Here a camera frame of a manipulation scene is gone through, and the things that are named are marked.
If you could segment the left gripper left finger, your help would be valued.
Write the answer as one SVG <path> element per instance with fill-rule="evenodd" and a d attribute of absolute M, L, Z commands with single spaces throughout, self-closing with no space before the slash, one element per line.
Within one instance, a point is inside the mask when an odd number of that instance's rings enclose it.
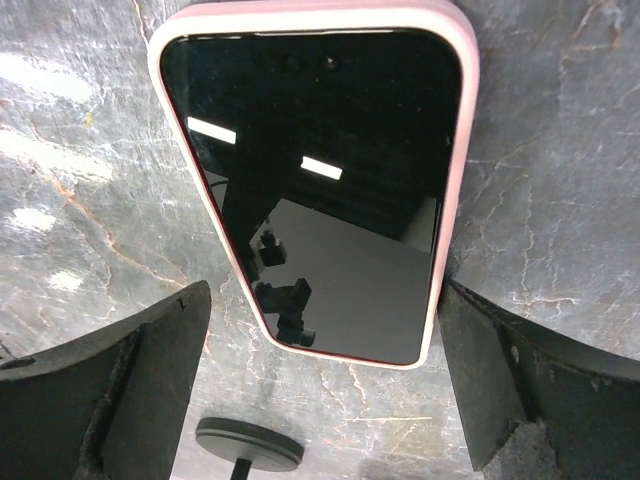
<path fill-rule="evenodd" d="M 210 314 L 201 280 L 2 363 L 2 478 L 169 478 Z"/>

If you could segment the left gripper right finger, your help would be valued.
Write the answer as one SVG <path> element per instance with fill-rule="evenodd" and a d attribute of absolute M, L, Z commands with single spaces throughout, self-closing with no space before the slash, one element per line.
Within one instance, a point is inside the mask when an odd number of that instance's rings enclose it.
<path fill-rule="evenodd" d="M 438 320 L 474 470 L 491 479 L 638 478 L 638 361 L 453 280 Z"/>

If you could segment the black phone stand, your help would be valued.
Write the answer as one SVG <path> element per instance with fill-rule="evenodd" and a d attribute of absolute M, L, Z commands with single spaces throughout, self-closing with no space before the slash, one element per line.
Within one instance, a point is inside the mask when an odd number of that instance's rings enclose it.
<path fill-rule="evenodd" d="M 303 445 L 252 423 L 221 417 L 202 418 L 195 439 L 211 455 L 234 464 L 231 479 L 247 479 L 252 469 L 291 472 L 302 463 Z"/>

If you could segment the phone with pink case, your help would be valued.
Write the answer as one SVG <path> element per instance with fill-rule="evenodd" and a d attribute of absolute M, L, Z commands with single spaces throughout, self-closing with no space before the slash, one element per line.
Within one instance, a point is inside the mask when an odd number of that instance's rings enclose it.
<path fill-rule="evenodd" d="M 408 370 L 429 350 L 476 106 L 450 1 L 226 1 L 166 20 L 149 74 L 263 334 Z"/>

